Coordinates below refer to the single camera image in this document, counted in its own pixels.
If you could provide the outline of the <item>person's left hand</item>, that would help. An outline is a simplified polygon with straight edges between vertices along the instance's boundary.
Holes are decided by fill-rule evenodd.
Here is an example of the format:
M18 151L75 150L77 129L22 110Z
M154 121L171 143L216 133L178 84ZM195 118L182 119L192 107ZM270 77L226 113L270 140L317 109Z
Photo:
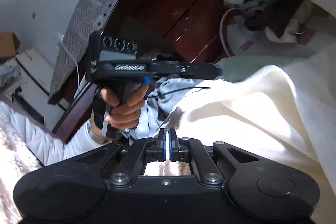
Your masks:
M105 117L105 121L113 128L120 130L136 127L141 115L141 108L145 104L144 97L148 88L149 84L141 85L124 104L120 104L119 99L111 89L101 89L102 99L112 108Z

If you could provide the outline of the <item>white sleeved left forearm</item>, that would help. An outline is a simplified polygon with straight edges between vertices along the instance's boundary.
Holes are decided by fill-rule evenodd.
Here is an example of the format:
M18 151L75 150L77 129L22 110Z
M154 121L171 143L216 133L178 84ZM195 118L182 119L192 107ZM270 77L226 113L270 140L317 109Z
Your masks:
M53 137L44 141L46 151L43 164L51 165L81 155L101 147L105 141L106 137L102 135L93 119L87 120L68 143Z

